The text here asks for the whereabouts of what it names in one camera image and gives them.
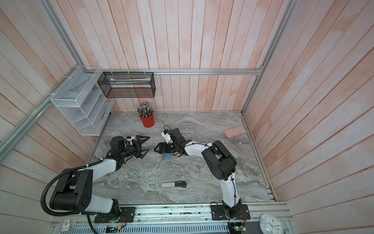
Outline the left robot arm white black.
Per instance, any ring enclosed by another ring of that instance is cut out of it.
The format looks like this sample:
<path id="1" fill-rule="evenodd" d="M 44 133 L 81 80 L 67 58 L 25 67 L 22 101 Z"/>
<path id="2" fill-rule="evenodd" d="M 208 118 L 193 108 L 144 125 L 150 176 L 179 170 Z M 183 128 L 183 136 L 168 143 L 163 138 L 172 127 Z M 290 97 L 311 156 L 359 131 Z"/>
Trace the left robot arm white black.
<path id="1" fill-rule="evenodd" d="M 140 135 L 113 137 L 104 158 L 65 169 L 47 184 L 41 195 L 42 209 L 52 216 L 84 214 L 118 219 L 121 215 L 118 201 L 94 195 L 93 182 L 118 171 L 133 157 L 142 159 L 149 152 L 142 145 L 149 139 Z"/>

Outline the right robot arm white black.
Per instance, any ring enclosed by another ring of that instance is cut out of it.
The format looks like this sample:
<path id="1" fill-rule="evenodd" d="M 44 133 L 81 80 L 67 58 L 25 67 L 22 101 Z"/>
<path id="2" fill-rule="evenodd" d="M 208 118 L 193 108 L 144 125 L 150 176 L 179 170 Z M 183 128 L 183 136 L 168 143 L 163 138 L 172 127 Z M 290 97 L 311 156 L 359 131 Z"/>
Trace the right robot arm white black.
<path id="1" fill-rule="evenodd" d="M 242 201 L 238 194 L 235 174 L 237 161 L 219 140 L 213 143 L 200 143 L 185 139 L 178 128 L 164 130 L 165 141 L 154 148 L 159 154 L 175 156 L 196 156 L 205 160 L 211 173 L 220 181 L 223 192 L 223 204 L 218 205 L 228 218 L 240 211 Z"/>

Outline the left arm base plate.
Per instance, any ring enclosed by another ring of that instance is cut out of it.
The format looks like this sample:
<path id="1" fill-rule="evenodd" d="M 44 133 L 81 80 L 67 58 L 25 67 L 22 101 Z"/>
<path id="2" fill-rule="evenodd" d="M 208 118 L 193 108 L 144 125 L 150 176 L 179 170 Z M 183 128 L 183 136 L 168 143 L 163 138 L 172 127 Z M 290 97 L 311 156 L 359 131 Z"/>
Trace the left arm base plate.
<path id="1" fill-rule="evenodd" d="M 119 207 L 109 213 L 99 213 L 94 218 L 94 223 L 132 223 L 135 207 Z"/>

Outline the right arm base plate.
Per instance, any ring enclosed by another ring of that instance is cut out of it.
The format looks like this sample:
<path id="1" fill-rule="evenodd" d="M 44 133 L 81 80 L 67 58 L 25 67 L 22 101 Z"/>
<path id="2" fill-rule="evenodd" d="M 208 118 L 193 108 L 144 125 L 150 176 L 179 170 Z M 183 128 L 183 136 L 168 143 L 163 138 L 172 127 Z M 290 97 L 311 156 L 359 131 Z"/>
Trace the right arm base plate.
<path id="1" fill-rule="evenodd" d="M 213 220 L 250 220 L 249 208 L 240 202 L 233 208 L 224 204 L 211 204 L 211 216 Z"/>

